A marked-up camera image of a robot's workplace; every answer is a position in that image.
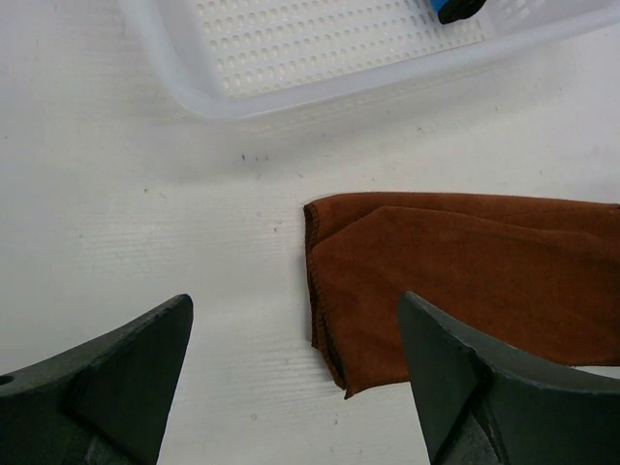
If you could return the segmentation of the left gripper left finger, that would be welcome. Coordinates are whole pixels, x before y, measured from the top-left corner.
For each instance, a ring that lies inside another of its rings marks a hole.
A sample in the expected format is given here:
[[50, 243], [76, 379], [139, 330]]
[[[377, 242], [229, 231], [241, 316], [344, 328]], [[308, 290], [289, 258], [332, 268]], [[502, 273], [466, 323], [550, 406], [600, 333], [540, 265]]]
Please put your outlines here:
[[193, 323], [177, 295], [1, 377], [4, 464], [154, 464]]

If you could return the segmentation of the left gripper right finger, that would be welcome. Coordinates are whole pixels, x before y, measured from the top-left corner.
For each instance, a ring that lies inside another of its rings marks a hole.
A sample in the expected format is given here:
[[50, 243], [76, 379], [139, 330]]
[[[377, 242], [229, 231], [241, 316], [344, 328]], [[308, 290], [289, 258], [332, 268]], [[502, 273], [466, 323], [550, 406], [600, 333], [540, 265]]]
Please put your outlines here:
[[618, 463], [618, 380], [521, 351], [410, 292], [397, 318], [431, 463]]

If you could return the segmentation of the brown towel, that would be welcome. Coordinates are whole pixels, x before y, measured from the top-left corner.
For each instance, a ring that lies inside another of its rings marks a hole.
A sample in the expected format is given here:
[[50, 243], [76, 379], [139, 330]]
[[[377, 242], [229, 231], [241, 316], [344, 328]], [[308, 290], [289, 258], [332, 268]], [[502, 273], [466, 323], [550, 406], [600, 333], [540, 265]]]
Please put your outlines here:
[[408, 291], [538, 357], [619, 362], [615, 203], [352, 193], [303, 213], [312, 344], [347, 396], [407, 380]]

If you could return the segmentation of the white plastic basket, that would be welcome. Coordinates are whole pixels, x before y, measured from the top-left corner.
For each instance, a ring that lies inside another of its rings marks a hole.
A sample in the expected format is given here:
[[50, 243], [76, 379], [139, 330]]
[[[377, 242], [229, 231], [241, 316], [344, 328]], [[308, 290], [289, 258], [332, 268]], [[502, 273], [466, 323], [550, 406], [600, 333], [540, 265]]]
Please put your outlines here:
[[442, 24], [428, 1], [125, 1], [173, 98], [231, 121], [480, 70], [619, 19], [615, 1], [488, 1]]

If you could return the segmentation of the blue and grey towel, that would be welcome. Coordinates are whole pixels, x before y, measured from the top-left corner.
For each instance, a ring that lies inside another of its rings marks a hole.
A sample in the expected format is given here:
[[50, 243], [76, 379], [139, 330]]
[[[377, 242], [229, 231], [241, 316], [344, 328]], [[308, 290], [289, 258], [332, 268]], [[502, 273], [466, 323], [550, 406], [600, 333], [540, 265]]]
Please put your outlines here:
[[486, 0], [430, 0], [434, 13], [441, 24], [451, 24], [474, 16]]

